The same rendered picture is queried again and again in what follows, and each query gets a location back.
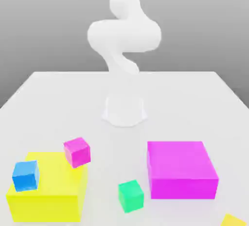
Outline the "large yellow box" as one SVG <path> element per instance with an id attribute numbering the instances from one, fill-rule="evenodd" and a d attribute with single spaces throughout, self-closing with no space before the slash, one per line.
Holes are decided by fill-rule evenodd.
<path id="1" fill-rule="evenodd" d="M 63 152 L 29 152 L 36 160 L 36 190 L 17 192 L 10 185 L 6 200 L 14 222 L 80 222 L 88 181 L 88 166 L 73 168 Z"/>

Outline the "small green cube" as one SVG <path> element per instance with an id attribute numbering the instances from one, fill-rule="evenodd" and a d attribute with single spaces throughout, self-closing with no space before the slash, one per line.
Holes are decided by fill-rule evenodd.
<path id="1" fill-rule="evenodd" d="M 119 202 L 125 213 L 144 207 L 144 192 L 137 180 L 131 180 L 118 185 Z"/>

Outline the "small yellow cube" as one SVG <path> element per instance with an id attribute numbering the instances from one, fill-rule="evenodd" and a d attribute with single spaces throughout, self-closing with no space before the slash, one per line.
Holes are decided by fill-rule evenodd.
<path id="1" fill-rule="evenodd" d="M 247 226 L 247 223 L 231 214 L 226 213 L 221 226 Z"/>

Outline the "large magenta box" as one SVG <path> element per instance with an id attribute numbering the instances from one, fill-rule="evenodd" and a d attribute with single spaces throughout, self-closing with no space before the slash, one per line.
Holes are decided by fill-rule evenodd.
<path id="1" fill-rule="evenodd" d="M 219 177 L 201 141 L 149 141 L 152 199 L 214 199 Z"/>

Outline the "small magenta cube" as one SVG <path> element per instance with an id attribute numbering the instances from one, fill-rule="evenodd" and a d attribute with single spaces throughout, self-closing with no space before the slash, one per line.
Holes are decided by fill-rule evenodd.
<path id="1" fill-rule="evenodd" d="M 91 162 L 90 146 L 82 137 L 64 142 L 63 146 L 65 157 L 73 168 Z"/>

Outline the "small blue cube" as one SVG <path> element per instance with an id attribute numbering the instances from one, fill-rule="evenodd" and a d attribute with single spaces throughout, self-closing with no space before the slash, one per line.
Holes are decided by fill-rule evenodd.
<path id="1" fill-rule="evenodd" d="M 37 190 L 39 177 L 37 160 L 22 161 L 15 164 L 12 180 L 17 192 Z"/>

